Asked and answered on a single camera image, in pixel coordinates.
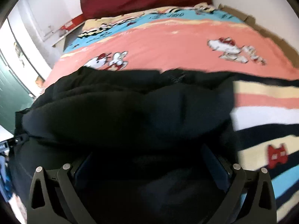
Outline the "dark navy padded jacket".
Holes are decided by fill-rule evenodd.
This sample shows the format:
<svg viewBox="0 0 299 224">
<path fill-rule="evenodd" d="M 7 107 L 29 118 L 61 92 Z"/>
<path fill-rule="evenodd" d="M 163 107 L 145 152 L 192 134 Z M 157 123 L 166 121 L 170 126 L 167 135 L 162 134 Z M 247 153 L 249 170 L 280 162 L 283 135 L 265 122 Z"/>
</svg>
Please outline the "dark navy padded jacket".
<svg viewBox="0 0 299 224">
<path fill-rule="evenodd" d="M 16 113 L 29 139 L 9 154 L 28 203 L 38 166 L 81 161 L 75 190 L 98 223 L 199 223 L 228 188 L 215 164 L 236 160 L 234 74 L 81 67 Z"/>
</svg>

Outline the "green metal door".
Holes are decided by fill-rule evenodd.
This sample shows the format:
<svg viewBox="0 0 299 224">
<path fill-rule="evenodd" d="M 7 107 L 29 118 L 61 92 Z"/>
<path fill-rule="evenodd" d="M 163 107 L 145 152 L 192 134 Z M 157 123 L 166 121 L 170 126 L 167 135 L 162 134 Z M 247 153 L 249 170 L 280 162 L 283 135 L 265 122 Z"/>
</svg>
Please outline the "green metal door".
<svg viewBox="0 0 299 224">
<path fill-rule="evenodd" d="M 15 113 L 29 108 L 34 97 L 19 80 L 1 53 L 0 104 L 1 126 L 10 133 L 15 131 Z"/>
</svg>

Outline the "blue white patterned cloth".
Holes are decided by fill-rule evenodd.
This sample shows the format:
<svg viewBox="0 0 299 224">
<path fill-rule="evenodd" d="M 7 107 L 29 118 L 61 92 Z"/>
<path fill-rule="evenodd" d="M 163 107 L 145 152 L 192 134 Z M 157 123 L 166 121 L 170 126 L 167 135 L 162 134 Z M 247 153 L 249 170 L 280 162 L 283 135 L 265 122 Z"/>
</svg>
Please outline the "blue white patterned cloth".
<svg viewBox="0 0 299 224">
<path fill-rule="evenodd" d="M 14 193 L 15 188 L 8 166 L 8 156 L 1 153 L 1 194 L 5 202 L 9 202 Z"/>
</svg>

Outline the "white framed window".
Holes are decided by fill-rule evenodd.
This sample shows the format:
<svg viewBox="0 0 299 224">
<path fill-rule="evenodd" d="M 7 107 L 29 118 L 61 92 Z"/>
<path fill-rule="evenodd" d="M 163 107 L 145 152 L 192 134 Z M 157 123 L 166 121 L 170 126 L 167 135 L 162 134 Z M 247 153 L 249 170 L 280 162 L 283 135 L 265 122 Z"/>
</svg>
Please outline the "white framed window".
<svg viewBox="0 0 299 224">
<path fill-rule="evenodd" d="M 17 40 L 9 19 L 1 27 L 1 54 L 10 70 L 29 90 L 32 98 L 39 97 L 44 90 L 44 82 L 51 72 L 51 68 L 41 55 L 36 54 L 33 43 L 23 48 Z"/>
</svg>

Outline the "white bedside shelf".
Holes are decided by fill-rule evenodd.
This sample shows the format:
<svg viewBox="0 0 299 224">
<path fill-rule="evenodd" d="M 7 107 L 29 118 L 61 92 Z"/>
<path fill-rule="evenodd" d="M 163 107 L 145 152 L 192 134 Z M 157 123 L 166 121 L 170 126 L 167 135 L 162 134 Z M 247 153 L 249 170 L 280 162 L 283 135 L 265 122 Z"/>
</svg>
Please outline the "white bedside shelf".
<svg viewBox="0 0 299 224">
<path fill-rule="evenodd" d="M 72 30 L 68 31 L 61 38 L 59 38 L 57 42 L 52 45 L 52 47 L 57 49 L 60 54 L 63 54 L 65 49 L 78 37 L 79 34 L 81 34 L 84 24 L 85 22 L 82 22 Z"/>
</svg>

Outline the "red white box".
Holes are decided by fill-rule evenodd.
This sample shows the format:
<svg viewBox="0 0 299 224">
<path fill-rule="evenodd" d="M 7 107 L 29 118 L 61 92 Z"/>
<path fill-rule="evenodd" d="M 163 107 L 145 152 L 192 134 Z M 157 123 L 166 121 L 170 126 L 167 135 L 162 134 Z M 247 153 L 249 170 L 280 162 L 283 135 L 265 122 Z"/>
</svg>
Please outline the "red white box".
<svg viewBox="0 0 299 224">
<path fill-rule="evenodd" d="M 85 21 L 85 17 L 83 14 L 78 15 L 77 17 L 71 19 L 70 21 L 66 22 L 63 26 L 60 27 L 60 30 L 70 31 L 83 23 Z"/>
</svg>

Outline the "pink Hello Kitty blanket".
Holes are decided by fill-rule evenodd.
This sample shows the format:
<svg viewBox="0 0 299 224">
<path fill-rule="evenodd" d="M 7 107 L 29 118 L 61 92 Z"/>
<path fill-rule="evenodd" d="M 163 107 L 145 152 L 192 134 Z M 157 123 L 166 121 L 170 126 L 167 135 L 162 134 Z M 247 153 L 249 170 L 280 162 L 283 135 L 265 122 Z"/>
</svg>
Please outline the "pink Hello Kitty blanket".
<svg viewBox="0 0 299 224">
<path fill-rule="evenodd" d="M 298 69 L 277 38 L 206 3 L 89 19 L 44 87 L 79 69 L 236 72 L 234 130 L 248 170 L 272 178 L 279 223 L 298 223 Z"/>
</svg>

